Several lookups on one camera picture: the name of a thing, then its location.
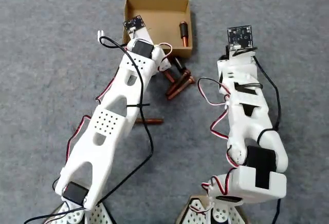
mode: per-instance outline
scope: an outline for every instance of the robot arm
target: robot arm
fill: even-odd
[[[167,64],[166,55],[159,45],[153,45],[140,16],[124,23],[131,36],[127,53],[137,65],[146,90],[150,78],[160,67]],[[131,76],[137,77],[133,85],[128,85]],[[55,192],[64,198],[92,210],[99,201],[102,189],[109,177],[117,144],[127,137],[139,113],[141,81],[131,59],[125,54],[113,80],[111,88],[104,95],[90,119],[90,123],[72,149],[61,170]],[[126,116],[116,114],[112,107],[126,98]],[[82,186],[73,182],[73,174],[84,163],[93,167],[92,184]]]
[[[220,87],[220,92],[229,94],[228,156],[237,167],[216,176],[222,186],[227,185],[226,192],[213,180],[209,182],[208,195],[229,201],[233,206],[283,198],[286,177],[282,173],[287,169],[288,157],[279,134],[273,129],[257,80],[251,26],[229,28],[228,37],[229,50],[217,66],[220,83],[225,86]],[[257,141],[259,146],[246,146],[245,139]]]

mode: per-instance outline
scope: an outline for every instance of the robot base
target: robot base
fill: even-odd
[[[197,214],[189,209],[189,205],[191,205],[202,211],[208,204],[207,196],[191,196],[175,224],[250,224],[240,207],[228,207],[228,218],[224,218],[225,213],[217,208],[213,208],[205,214]]]
[[[64,211],[68,211],[65,203],[59,206],[54,213]],[[50,219],[47,219],[43,224],[113,224],[113,222],[105,206],[100,203],[93,211],[75,211],[58,220],[50,221]]]

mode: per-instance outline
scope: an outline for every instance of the cardboard box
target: cardboard box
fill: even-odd
[[[126,0],[124,20],[141,15],[155,44],[170,43],[173,46],[171,55],[189,58],[192,54],[192,25],[189,0]],[[183,47],[180,38],[179,23],[186,21],[189,30],[189,46]],[[129,42],[126,32],[123,42]]]

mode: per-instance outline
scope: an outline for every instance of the copper standoff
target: copper standoff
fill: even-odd
[[[181,93],[187,86],[194,83],[195,83],[194,78],[190,76],[189,79],[187,79],[187,81],[183,83],[183,85],[180,88],[176,89],[170,96],[168,96],[168,100],[172,100],[176,95]]]
[[[170,88],[166,92],[166,95],[169,96],[172,92],[174,92],[174,90],[184,81],[184,79],[190,75],[191,75],[191,72],[186,69],[184,71],[184,73],[181,75],[181,77],[170,86]]]
[[[173,76],[170,74],[170,71],[167,69],[165,71],[162,72],[166,78],[171,82],[171,83],[175,83],[175,79],[173,78]]]

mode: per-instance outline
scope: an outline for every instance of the circuit board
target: circuit board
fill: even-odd
[[[131,20],[123,22],[123,26],[128,34],[135,33],[137,30],[145,27],[144,21],[140,15],[133,17]]]
[[[228,28],[227,37],[230,51],[252,48],[251,25]]]

